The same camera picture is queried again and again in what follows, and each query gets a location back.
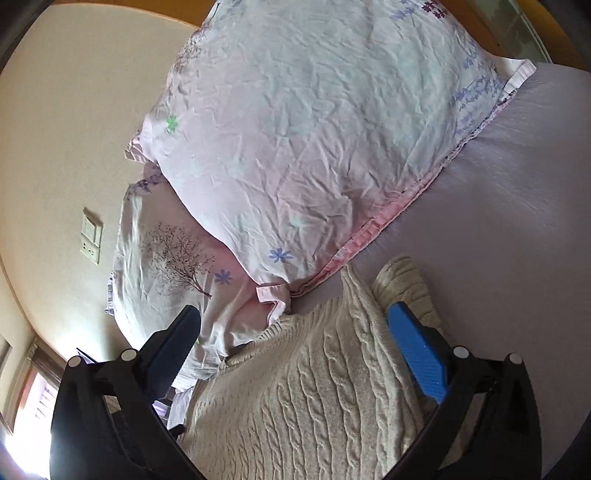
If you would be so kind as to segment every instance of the purple flower print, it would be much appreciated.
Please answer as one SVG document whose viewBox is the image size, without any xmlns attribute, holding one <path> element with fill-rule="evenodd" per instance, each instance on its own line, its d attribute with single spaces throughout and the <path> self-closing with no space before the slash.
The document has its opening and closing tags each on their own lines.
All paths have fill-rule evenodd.
<svg viewBox="0 0 591 480">
<path fill-rule="evenodd" d="M 224 269 L 221 269 L 219 273 L 215 274 L 216 279 L 215 282 L 219 282 L 221 285 L 229 285 L 230 284 L 230 280 L 232 279 L 232 274 L 230 272 L 225 271 Z"/>
<path fill-rule="evenodd" d="M 281 260 L 281 263 L 285 263 L 288 260 L 293 258 L 290 255 L 291 250 L 284 252 L 281 247 L 279 247 L 277 250 L 270 250 L 270 252 L 271 252 L 271 255 L 269 255 L 269 258 L 274 258 L 275 259 L 274 263 L 277 263 L 279 260 Z"/>
</svg>

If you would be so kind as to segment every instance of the black object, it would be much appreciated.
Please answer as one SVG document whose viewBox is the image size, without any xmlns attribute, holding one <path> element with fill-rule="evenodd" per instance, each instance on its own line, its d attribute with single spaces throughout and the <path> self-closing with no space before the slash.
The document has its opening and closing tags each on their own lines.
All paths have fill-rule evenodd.
<svg viewBox="0 0 591 480">
<path fill-rule="evenodd" d="M 447 393 L 416 442 L 385 480 L 539 480 L 541 437 L 534 394 L 519 356 L 504 361 L 476 358 L 452 349 L 439 333 L 420 325 L 406 305 L 409 322 L 444 365 Z M 139 351 L 113 361 L 86 364 L 73 357 L 61 382 L 51 425 L 52 480 L 206 480 L 151 407 L 162 398 L 199 335 L 200 315 L 187 306 L 172 325 L 153 334 Z M 439 469 L 472 398 L 486 393 L 478 425 L 463 457 Z M 121 405 L 113 425 L 104 395 Z M 137 448 L 127 451 L 130 437 Z"/>
</svg>

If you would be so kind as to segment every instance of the beige wall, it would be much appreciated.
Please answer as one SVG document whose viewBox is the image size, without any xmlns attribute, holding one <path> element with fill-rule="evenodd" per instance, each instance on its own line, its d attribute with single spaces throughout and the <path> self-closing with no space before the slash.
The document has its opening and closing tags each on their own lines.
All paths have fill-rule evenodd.
<svg viewBox="0 0 591 480">
<path fill-rule="evenodd" d="M 123 7 L 54 5 L 0 74 L 0 254 L 33 328 L 62 357 L 126 347 L 104 313 L 121 201 L 141 166 L 123 150 L 193 27 Z M 104 223 L 80 250 L 82 210 Z"/>
<path fill-rule="evenodd" d="M 1 260 L 0 335 L 2 335 L 12 347 L 6 362 L 4 363 L 4 367 L 0 372 L 0 411 L 6 416 L 11 388 L 15 384 L 17 375 L 25 357 L 27 356 L 27 351 L 31 346 L 35 334 L 12 295 L 12 291 L 4 275 Z"/>
</svg>

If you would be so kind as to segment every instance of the bed sheet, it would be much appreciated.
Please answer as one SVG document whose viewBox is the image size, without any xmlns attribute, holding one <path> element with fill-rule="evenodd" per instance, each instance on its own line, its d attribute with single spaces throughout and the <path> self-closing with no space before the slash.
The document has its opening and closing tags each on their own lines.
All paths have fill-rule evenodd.
<svg viewBox="0 0 591 480">
<path fill-rule="evenodd" d="M 539 64 L 515 99 L 352 260 L 367 281 L 392 257 L 423 273 L 452 342 L 519 352 L 558 461 L 591 408 L 591 75 Z M 340 294 L 338 276 L 293 300 Z"/>
</svg>

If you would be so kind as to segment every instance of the tree print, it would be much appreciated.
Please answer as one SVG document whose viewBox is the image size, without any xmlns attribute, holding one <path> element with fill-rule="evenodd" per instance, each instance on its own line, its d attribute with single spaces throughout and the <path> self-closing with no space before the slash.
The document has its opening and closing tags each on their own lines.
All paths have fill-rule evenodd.
<svg viewBox="0 0 591 480">
<path fill-rule="evenodd" d="M 152 265 L 162 284 L 173 294 L 194 288 L 208 298 L 199 283 L 199 276 L 209 272 L 213 256 L 205 253 L 199 238 L 183 227 L 164 225 L 162 222 L 150 232 L 142 249 L 152 257 Z"/>
</svg>

